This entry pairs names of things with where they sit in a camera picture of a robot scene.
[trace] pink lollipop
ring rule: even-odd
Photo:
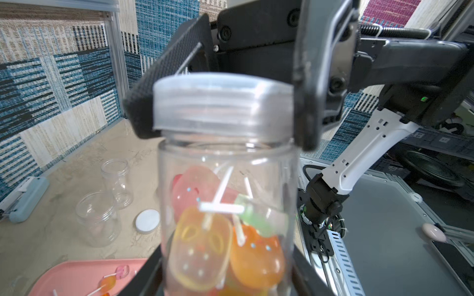
[[[104,276],[104,278],[115,276],[117,279],[123,279],[124,277],[128,275],[129,272],[130,272],[130,267],[128,265],[125,265],[125,266],[120,265],[115,270],[115,273],[108,274]]]
[[[171,183],[173,195],[174,219],[179,221],[181,214],[200,201],[212,201],[220,180],[210,169],[202,166],[189,167],[182,175],[176,175]],[[238,191],[226,188],[222,203],[234,203]]]

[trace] patterned wall panel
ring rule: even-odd
[[[0,4],[0,200],[120,116],[101,18]]]
[[[371,0],[362,20],[386,27],[404,27],[419,3],[420,0]]]
[[[178,26],[207,13],[217,19],[226,0],[119,0],[120,29],[130,88],[156,61]]]

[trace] clear jar lid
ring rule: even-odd
[[[76,206],[80,223],[100,223],[115,212],[115,199],[109,191],[99,191],[86,195]]]
[[[293,135],[293,86],[261,77],[196,73],[153,85],[155,130],[256,138]]]

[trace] pink tray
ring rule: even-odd
[[[115,287],[108,293],[113,296],[120,292],[135,276],[147,259],[114,259],[91,261],[67,261],[48,270],[36,282],[29,296],[86,296],[99,287],[103,276],[115,272],[120,265],[130,266],[126,278],[117,280]]]

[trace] black electronic device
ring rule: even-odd
[[[474,269],[464,256],[449,243],[433,241],[433,246],[463,289],[469,295],[474,295]]]

